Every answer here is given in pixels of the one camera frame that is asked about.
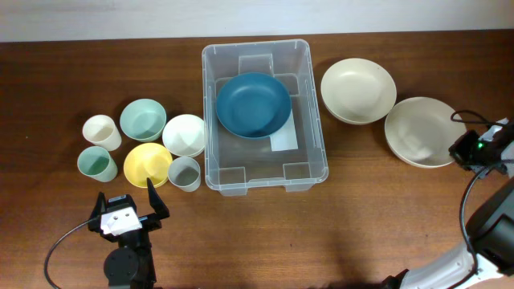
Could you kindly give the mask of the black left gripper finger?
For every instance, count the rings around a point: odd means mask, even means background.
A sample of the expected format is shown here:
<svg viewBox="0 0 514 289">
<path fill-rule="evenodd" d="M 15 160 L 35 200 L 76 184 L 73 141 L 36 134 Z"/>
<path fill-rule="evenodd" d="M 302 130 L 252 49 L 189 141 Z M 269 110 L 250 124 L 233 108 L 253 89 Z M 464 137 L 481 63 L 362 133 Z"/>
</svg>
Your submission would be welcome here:
<svg viewBox="0 0 514 289">
<path fill-rule="evenodd" d="M 92 218 L 100 218 L 102 214 L 105 212 L 105 206 L 106 206 L 106 198 L 104 193 L 99 192 L 98 197 L 96 199 L 96 204 L 92 210 Z"/>
<path fill-rule="evenodd" d="M 149 204 L 154 210 L 153 215 L 158 219 L 168 218 L 170 216 L 168 207 L 161 200 L 151 179 L 147 177 L 146 181 L 149 194 Z"/>
</svg>

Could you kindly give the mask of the clear plastic storage bin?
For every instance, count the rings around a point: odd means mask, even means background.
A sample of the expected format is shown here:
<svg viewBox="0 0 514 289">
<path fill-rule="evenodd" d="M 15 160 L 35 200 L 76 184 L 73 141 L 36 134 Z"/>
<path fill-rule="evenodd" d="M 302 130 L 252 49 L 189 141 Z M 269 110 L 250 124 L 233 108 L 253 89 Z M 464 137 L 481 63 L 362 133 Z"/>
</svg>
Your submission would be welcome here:
<svg viewBox="0 0 514 289">
<path fill-rule="evenodd" d="M 279 80 L 292 99 L 298 149 L 272 152 L 270 137 L 242 138 L 218 121 L 216 99 L 237 75 L 260 72 Z M 304 191 L 328 177 L 309 44 L 303 39 L 211 44 L 202 51 L 206 184 L 226 197 L 250 188 Z"/>
</svg>

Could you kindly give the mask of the white small bowl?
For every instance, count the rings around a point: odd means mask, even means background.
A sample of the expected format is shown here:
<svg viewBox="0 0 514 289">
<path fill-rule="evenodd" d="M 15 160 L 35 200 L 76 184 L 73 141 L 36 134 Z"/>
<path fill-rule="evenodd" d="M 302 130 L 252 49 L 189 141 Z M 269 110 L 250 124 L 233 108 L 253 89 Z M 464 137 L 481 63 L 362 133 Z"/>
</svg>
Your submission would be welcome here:
<svg viewBox="0 0 514 289">
<path fill-rule="evenodd" d="M 175 156 L 196 157 L 206 146 L 204 120 L 191 114 L 175 116 L 165 125 L 162 141 Z"/>
</svg>

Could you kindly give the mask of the green small bowl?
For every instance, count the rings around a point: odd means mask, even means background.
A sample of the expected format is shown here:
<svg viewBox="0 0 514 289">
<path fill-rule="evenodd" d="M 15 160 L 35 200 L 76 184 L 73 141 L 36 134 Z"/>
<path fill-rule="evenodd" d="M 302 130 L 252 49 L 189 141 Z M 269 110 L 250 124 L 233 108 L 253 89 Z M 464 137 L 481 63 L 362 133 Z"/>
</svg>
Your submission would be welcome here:
<svg viewBox="0 0 514 289">
<path fill-rule="evenodd" d="M 158 139 L 166 125 L 166 111 L 156 100 L 139 99 L 128 104 L 120 115 L 122 132 L 133 140 Z"/>
</svg>

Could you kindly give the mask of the beige bowl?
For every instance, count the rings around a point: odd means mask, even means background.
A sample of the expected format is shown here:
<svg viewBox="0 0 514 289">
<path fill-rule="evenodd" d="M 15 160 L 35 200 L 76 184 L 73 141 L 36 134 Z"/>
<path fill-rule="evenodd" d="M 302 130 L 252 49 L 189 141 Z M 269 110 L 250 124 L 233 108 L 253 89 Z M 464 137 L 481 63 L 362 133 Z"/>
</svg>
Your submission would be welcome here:
<svg viewBox="0 0 514 289">
<path fill-rule="evenodd" d="M 454 122 L 455 110 L 429 97 L 412 97 L 394 105 L 385 119 L 385 138 L 392 152 L 409 165 L 434 169 L 454 162 L 449 148 L 467 131 Z"/>
<path fill-rule="evenodd" d="M 320 82 L 328 111 L 347 124 L 370 124 L 386 116 L 397 99 L 396 84 L 379 64 L 360 58 L 334 63 Z"/>
</svg>

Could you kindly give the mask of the green plastic cup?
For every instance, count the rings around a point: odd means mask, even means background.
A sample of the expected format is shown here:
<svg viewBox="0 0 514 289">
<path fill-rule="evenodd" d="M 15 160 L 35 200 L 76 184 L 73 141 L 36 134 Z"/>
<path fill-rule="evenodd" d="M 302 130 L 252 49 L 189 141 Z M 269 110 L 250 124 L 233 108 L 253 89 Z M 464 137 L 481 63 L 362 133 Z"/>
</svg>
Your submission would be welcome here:
<svg viewBox="0 0 514 289">
<path fill-rule="evenodd" d="M 116 162 L 100 146 L 86 148 L 78 157 L 77 167 L 84 176 L 100 182 L 110 182 L 118 173 Z"/>
</svg>

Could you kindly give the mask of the grey plastic cup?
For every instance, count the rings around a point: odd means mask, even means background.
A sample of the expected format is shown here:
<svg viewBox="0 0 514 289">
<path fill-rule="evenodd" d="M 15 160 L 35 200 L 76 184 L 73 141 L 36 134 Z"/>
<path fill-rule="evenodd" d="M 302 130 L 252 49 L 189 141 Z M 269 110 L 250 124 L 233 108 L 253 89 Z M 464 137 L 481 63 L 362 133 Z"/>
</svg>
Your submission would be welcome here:
<svg viewBox="0 0 514 289">
<path fill-rule="evenodd" d="M 201 184 L 201 168 L 191 157 L 179 157 L 168 169 L 169 181 L 185 192 L 194 192 Z"/>
</svg>

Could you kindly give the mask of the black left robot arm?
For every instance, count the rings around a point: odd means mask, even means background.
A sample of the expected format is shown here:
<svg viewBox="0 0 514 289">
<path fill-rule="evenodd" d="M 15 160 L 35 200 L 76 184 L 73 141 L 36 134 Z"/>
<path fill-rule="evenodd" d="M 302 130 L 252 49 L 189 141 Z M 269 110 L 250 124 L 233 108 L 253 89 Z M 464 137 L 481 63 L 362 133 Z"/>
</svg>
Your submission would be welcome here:
<svg viewBox="0 0 514 289">
<path fill-rule="evenodd" d="M 151 214 L 137 215 L 137 206 L 128 194 L 107 199 L 99 193 L 90 215 L 88 229 L 118 247 L 104 261 L 104 275 L 110 288 L 152 288 L 157 281 L 149 233 L 162 228 L 169 209 L 153 183 L 146 179 Z"/>
</svg>

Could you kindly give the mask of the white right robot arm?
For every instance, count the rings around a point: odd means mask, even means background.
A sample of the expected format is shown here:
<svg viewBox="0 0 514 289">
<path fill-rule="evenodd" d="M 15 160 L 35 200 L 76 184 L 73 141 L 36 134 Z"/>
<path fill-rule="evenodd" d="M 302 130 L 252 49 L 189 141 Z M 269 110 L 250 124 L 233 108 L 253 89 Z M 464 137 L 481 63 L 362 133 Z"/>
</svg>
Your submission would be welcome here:
<svg viewBox="0 0 514 289">
<path fill-rule="evenodd" d="M 463 243 L 424 267 L 388 276 L 380 288 L 469 288 L 513 275 L 513 122 L 487 127 L 483 135 L 466 132 L 449 148 L 461 168 L 475 173 L 459 206 Z M 494 170 L 509 180 L 466 220 L 471 189 Z"/>
</svg>

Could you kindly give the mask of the cream plastic cup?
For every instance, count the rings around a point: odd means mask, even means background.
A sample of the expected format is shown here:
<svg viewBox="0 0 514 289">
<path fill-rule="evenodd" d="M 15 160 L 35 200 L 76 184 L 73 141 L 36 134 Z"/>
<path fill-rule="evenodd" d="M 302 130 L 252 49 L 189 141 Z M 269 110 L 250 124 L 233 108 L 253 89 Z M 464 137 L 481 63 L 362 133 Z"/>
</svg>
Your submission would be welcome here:
<svg viewBox="0 0 514 289">
<path fill-rule="evenodd" d="M 95 115 L 90 117 L 82 128 L 84 138 L 108 151 L 114 151 L 121 145 L 121 135 L 110 116 Z"/>
</svg>

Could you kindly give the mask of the yellow small bowl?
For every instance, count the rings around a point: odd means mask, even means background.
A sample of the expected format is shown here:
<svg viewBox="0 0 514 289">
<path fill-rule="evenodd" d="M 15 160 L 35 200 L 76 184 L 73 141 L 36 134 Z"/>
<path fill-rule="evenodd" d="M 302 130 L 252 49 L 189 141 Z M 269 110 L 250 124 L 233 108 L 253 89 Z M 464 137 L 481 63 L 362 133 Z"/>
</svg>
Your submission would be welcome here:
<svg viewBox="0 0 514 289">
<path fill-rule="evenodd" d="M 147 188 L 147 179 L 155 188 L 168 181 L 173 158 L 168 149 L 157 143 L 144 143 L 132 149 L 124 159 L 123 172 L 127 181 L 137 188 Z"/>
</svg>

